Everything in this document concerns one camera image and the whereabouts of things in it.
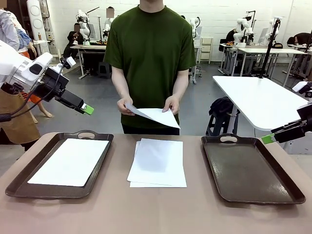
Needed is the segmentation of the person's right hand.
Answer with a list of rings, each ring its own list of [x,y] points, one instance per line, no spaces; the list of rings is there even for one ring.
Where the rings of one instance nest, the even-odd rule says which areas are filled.
[[[126,108],[126,104],[133,104],[133,101],[130,97],[123,97],[117,102],[120,113],[126,116],[134,116],[135,114]]]

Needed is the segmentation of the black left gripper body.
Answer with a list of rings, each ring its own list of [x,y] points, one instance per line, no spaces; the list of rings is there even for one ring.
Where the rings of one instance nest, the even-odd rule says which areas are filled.
[[[55,99],[68,108],[83,111],[83,99],[66,90],[68,82],[66,77],[48,67],[36,88],[36,96],[47,102]]]

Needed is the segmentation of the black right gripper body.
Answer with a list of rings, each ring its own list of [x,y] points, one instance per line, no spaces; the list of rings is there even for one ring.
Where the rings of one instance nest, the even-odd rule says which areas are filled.
[[[282,127],[271,130],[275,141],[288,142],[305,136],[312,131],[312,104],[306,104],[297,109],[299,120],[290,122]]]

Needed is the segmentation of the person's left hand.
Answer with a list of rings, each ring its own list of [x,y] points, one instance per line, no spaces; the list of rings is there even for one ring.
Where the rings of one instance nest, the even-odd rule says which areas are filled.
[[[180,102],[180,99],[178,95],[172,95],[168,97],[165,101],[165,106],[162,112],[164,113],[164,112],[171,110],[173,115],[176,115],[179,111],[179,102]]]

